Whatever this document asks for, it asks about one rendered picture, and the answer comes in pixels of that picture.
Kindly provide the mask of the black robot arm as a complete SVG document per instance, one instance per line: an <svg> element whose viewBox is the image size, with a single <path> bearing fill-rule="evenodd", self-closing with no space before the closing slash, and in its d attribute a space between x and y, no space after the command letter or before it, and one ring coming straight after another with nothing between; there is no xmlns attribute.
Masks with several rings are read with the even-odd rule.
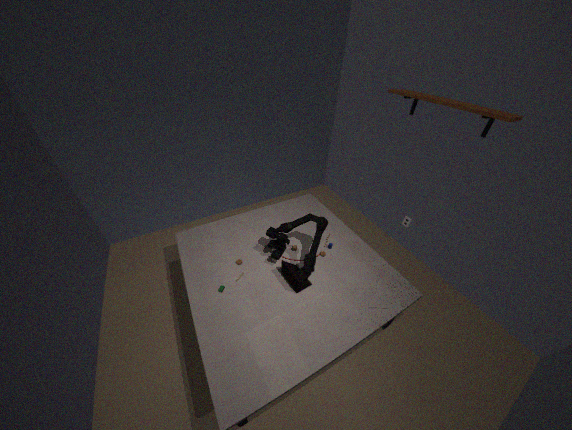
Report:
<svg viewBox="0 0 572 430"><path fill-rule="evenodd" d="M268 243L268 247L269 248L275 248L277 249L277 243L279 244L283 244L285 242L285 240L288 238L288 236L284 233L288 233L290 231L292 231L295 227L300 226L306 222L309 221L314 221L317 223L316 225L316 233L314 236L314 240L310 249L309 254L305 254L305 258L304 258L304 267L300 268L300 270L296 273L296 275L302 280L302 281L307 281L306 279L309 278L312 274L312 272L315 271L315 264L316 264L316 253L320 244L320 240L322 237L322 234L324 232L324 230L326 229L327 225L328 225L328 220L325 217L318 217L312 214L308 214L306 216L303 216L297 220L294 220L292 222L287 222L287 223L283 223L280 225L280 227L278 228L273 228L270 227L267 231L266 231L266 235L271 237L271 238L277 238L277 240L271 240ZM279 233L281 232L281 233ZM283 233L284 232L284 233Z"/></svg>

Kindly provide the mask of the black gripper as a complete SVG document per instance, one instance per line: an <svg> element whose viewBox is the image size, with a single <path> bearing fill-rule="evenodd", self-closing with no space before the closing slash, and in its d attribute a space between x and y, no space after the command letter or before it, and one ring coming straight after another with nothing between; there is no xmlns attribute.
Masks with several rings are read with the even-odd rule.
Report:
<svg viewBox="0 0 572 430"><path fill-rule="evenodd" d="M276 241L275 244L277 244L277 249L272 252L271 258L274 258L274 259L276 259L276 260L279 260L279 259L280 259L280 257L283 255L284 251L285 251L286 248L287 248L285 243L287 243L287 245L288 245L288 244L290 243L290 240L289 240L289 239L286 239L283 244L279 244L279 243L277 243L277 241Z"/></svg>

